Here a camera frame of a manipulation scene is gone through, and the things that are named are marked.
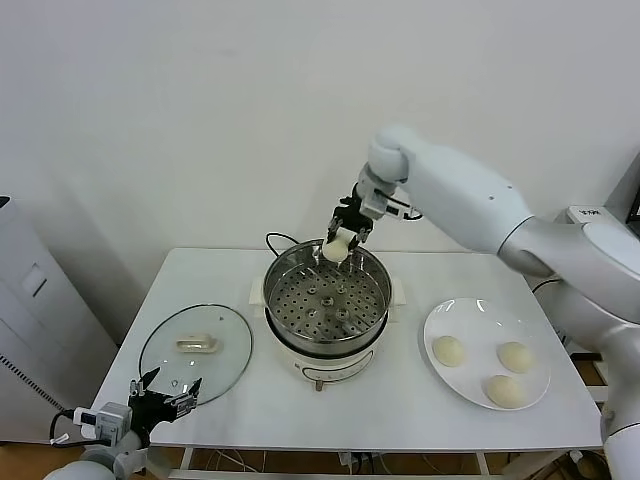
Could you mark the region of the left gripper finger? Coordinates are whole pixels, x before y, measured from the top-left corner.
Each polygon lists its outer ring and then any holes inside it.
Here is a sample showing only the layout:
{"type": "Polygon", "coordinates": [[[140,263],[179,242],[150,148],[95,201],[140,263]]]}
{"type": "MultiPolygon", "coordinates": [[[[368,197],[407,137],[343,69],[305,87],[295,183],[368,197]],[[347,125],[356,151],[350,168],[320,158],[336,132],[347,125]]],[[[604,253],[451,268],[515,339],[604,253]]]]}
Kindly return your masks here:
{"type": "Polygon", "coordinates": [[[195,402],[199,395],[202,379],[194,380],[187,390],[176,397],[176,402],[195,402]]]}
{"type": "Polygon", "coordinates": [[[161,370],[160,367],[156,367],[150,371],[145,372],[140,377],[139,380],[132,380],[129,386],[129,396],[130,397],[143,396],[147,388],[150,386],[150,384],[153,382],[155,377],[160,372],[160,370],[161,370]]]}

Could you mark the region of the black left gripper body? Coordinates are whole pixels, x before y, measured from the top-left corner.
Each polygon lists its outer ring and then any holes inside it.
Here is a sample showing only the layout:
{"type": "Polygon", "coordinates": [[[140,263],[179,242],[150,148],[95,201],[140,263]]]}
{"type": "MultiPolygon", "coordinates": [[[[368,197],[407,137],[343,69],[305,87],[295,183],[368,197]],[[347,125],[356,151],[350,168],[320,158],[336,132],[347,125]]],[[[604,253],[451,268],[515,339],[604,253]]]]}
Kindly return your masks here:
{"type": "Polygon", "coordinates": [[[197,397],[191,393],[171,397],[147,390],[143,395],[130,395],[128,406],[132,409],[131,430],[142,443],[149,443],[158,424],[173,423],[190,413],[197,406],[197,397]]]}

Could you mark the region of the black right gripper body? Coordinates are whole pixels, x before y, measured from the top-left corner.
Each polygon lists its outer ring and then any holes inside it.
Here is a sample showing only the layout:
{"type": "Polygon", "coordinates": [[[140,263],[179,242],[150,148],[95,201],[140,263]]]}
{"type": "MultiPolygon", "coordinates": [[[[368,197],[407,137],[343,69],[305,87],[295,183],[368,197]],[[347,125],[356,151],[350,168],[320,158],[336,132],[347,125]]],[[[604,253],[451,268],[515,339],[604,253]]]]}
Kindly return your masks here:
{"type": "Polygon", "coordinates": [[[373,230],[373,220],[360,212],[361,204],[362,199],[357,193],[357,186],[354,185],[351,194],[341,198],[333,210],[333,215],[338,215],[342,219],[339,228],[351,231],[367,227],[373,230]]]}

